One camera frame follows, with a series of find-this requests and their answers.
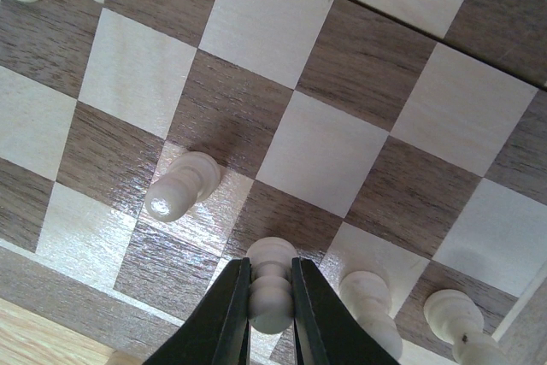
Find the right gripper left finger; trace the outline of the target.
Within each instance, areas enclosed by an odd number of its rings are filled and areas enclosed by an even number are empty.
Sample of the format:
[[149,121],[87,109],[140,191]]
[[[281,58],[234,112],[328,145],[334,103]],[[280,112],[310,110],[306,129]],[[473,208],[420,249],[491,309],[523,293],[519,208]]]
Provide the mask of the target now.
[[249,364],[250,259],[230,261],[184,325],[146,364]]

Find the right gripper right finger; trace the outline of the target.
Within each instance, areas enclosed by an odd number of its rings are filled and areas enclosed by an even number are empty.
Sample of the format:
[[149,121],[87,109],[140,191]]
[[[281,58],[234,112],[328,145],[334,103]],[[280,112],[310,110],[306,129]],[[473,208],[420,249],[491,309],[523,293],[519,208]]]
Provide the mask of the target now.
[[297,364],[396,364],[345,308],[315,263],[291,260]]

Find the white piece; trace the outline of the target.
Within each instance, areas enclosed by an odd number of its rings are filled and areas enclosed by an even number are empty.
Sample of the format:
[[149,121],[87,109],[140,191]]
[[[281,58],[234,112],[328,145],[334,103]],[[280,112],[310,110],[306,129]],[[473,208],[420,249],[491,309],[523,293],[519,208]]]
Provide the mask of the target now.
[[496,340],[484,333],[484,316],[473,300],[458,290],[434,292],[424,304],[433,334],[452,345],[458,364],[509,364]]

